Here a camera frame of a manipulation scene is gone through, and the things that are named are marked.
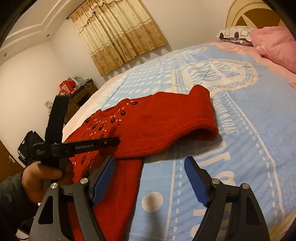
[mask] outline hand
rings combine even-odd
[[[22,186],[28,198],[33,203],[41,202],[44,197],[42,180],[56,180],[61,186],[73,184],[73,164],[65,166],[64,172],[59,169],[42,165],[40,161],[33,162],[25,168],[22,174]]]

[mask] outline bed sheet print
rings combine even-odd
[[[205,208],[184,171],[189,155],[225,184],[248,183],[269,229],[291,214],[296,92],[288,82],[247,55],[200,45],[146,62],[113,87],[102,109],[123,98],[159,91],[188,94],[193,85],[203,85],[211,93],[220,130],[212,142],[178,141],[146,157],[127,240],[192,240]],[[229,212],[227,205],[218,240],[225,235]]]

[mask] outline door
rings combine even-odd
[[[23,171],[23,167],[13,158],[0,140],[0,182]]]

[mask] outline red sweater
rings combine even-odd
[[[123,240],[139,187],[141,157],[168,149],[180,137],[213,140],[217,135],[210,93],[200,85],[194,86],[189,95],[158,92],[138,99],[124,99],[87,118],[67,142],[112,136],[120,139],[117,147],[71,158],[74,182],[86,171],[91,173],[98,168],[106,156],[117,158],[106,194],[93,208],[107,241]],[[70,205],[72,212],[75,212],[74,206]],[[75,240],[83,241],[77,218],[72,214],[70,219]]]

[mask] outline door handle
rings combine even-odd
[[[8,163],[10,163],[10,161],[11,161],[13,164],[15,164],[15,160],[12,156],[9,155],[8,159],[9,159]]]

